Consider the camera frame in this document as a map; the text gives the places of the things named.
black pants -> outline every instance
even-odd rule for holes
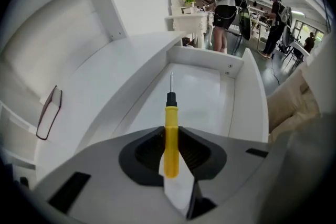
[[[271,54],[274,51],[278,40],[280,39],[282,33],[284,32],[283,30],[284,29],[282,26],[271,27],[263,53]]]

cable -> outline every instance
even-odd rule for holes
[[[277,79],[278,84],[280,85],[280,82],[279,82],[277,76],[275,75],[275,71],[274,71],[274,68],[273,68],[273,57],[274,57],[274,54],[272,54],[272,56],[271,56],[271,63],[272,63],[273,76]]]

yellow screwdriver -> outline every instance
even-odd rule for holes
[[[173,89],[174,74],[170,75],[170,92],[167,94],[166,123],[165,123],[165,150],[164,150],[164,174],[168,178],[174,178],[179,171],[179,125],[177,122],[177,102]]]

ceiling light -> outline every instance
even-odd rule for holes
[[[298,14],[298,15],[304,15],[304,13],[302,13],[302,12],[296,12],[295,10],[292,10],[292,13]]]

screwdriver shaft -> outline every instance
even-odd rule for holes
[[[170,92],[174,92],[174,73],[170,74]]]

